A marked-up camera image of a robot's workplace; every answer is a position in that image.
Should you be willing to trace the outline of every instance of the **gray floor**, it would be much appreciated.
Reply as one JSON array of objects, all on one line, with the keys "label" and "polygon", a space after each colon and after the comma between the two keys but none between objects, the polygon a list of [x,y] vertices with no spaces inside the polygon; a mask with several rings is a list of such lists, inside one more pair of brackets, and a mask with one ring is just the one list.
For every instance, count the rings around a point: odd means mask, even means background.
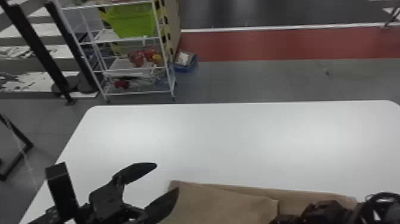
[{"label": "gray floor", "polygon": [[[400,60],[296,60],[199,63],[178,75],[177,104],[389,99],[400,102]],[[170,104],[169,95],[117,97],[113,104]],[[38,185],[54,164],[80,119],[101,97],[66,107],[61,99],[0,99],[6,114],[34,143],[28,161]],[[0,157],[17,149],[0,126]],[[18,223],[37,189],[23,164],[0,182],[0,223]]]}]

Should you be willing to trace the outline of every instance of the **black metal stand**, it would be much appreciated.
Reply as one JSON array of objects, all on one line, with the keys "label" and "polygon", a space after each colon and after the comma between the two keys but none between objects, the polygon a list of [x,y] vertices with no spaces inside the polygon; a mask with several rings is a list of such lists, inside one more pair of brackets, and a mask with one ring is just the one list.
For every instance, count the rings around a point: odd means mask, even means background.
[{"label": "black metal stand", "polygon": [[393,10],[390,14],[390,19],[385,23],[385,25],[383,25],[382,28],[388,28],[389,24],[393,21],[396,20],[397,16],[400,15],[400,10],[398,10],[400,8],[400,0],[395,0],[395,6],[393,7]]},{"label": "black metal stand", "polygon": [[[7,127],[7,129],[13,131],[15,135],[25,144],[24,148],[22,149],[24,153],[27,153],[31,148],[33,148],[33,143],[19,129],[17,129],[17,127],[15,127],[14,124],[8,118],[6,118],[1,113],[0,113],[0,121]],[[23,154],[21,152],[18,152],[17,156],[13,158],[13,160],[9,165],[6,166],[4,172],[0,173],[0,181],[5,181],[7,179],[8,175],[11,173],[15,165],[17,165],[17,163],[22,158]]]},{"label": "black metal stand", "polygon": [[79,51],[79,47],[75,43],[72,34],[67,30],[65,24],[60,17],[55,4],[51,1],[45,3],[45,7],[51,17],[54,20],[54,23],[57,25],[58,30],[60,30],[61,35],[63,36],[65,42],[67,43],[68,47],[70,48],[72,54],[80,70],[82,71],[81,76],[79,77],[78,82],[78,90],[79,92],[83,93],[92,93],[98,91],[98,87],[96,86],[95,80],[91,75],[89,68],[87,67],[86,63],[83,61],[84,55],[82,55]]},{"label": "black metal stand", "polygon": [[28,43],[30,49],[36,54],[40,63],[49,73],[60,92],[65,96],[67,105],[75,104],[76,99],[72,99],[71,95],[69,94],[71,87],[74,86],[69,85],[67,79],[61,73],[60,68],[50,56],[50,53],[47,51],[38,34],[29,23],[21,7],[19,5],[9,6],[6,0],[0,0],[0,6],[20,32],[21,36]]}]

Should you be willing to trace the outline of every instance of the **green plastic basket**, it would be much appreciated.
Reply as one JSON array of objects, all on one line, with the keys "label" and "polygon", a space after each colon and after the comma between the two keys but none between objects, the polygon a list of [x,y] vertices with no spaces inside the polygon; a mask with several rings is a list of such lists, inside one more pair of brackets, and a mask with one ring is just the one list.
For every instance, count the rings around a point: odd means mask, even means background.
[{"label": "green plastic basket", "polygon": [[155,18],[151,4],[111,7],[106,17],[120,38],[154,35]]}]

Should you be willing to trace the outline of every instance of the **cable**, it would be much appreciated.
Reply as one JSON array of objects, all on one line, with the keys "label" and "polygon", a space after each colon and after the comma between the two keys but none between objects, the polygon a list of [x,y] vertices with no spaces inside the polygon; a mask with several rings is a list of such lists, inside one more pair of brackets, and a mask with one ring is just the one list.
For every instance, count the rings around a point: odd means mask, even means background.
[{"label": "cable", "polygon": [[27,154],[24,152],[24,150],[22,149],[22,145],[21,145],[21,141],[20,139],[18,139],[17,135],[14,133],[13,130],[13,126],[11,125],[11,121],[8,119],[8,117],[6,117],[3,113],[0,112],[0,116],[2,116],[5,120],[5,125],[7,126],[7,129],[10,130],[12,137],[14,138],[15,142],[17,143],[17,148],[19,150],[19,152],[22,154],[23,158],[24,158],[24,162],[25,165],[27,167],[27,170],[29,172],[29,175],[32,179],[32,183],[35,186],[36,189],[39,189],[39,185],[38,182],[35,179],[35,176],[33,174],[33,167],[30,165],[29,161],[28,161],[28,156]]}]

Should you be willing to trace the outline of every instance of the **black pole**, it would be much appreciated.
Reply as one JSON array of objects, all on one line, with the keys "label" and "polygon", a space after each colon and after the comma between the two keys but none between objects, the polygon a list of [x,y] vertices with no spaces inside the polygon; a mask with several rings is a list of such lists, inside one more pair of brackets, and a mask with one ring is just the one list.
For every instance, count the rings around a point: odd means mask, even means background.
[{"label": "black pole", "polygon": [[[5,0],[0,0],[1,6],[8,5]],[[61,73],[60,68],[57,66],[50,53],[47,51],[43,42],[38,34],[29,23],[24,12],[19,5],[11,5],[3,7],[3,10],[15,25],[21,36],[28,43],[30,49],[36,54],[43,67],[53,79],[55,85],[60,89],[61,93],[65,96],[67,104],[74,104],[75,100],[69,94],[69,84],[67,79]]]},{"label": "black pole", "polygon": [[[14,126],[14,124],[3,114],[0,113],[0,122],[2,122],[7,129],[11,130],[14,132],[14,134],[25,144],[24,148],[22,151],[24,153],[27,153],[30,149],[33,148],[33,143],[17,128]],[[8,177],[8,175],[11,173],[13,168],[17,165],[17,163],[23,158],[23,153],[18,152],[17,156],[11,160],[11,162],[6,166],[5,171],[3,173],[0,173],[0,181],[5,181]]]},{"label": "black pole", "polygon": [[79,47],[76,44],[76,42],[74,41],[72,34],[65,27],[65,24],[64,24],[62,18],[60,17],[55,4],[51,1],[48,1],[45,3],[45,7],[46,7],[47,11],[50,13],[51,17],[53,18],[54,23],[57,25],[58,30],[60,30],[60,33],[63,36],[68,47],[70,48],[72,54],[74,55],[74,58],[75,58],[76,62],[78,63],[78,66],[80,67],[80,70],[82,71],[88,84],[90,84],[90,86],[92,88],[94,88],[94,90],[97,91],[98,88],[93,79],[93,76],[91,75],[92,73],[90,72],[86,63],[83,61],[83,58],[82,58],[83,55],[80,53]]}]

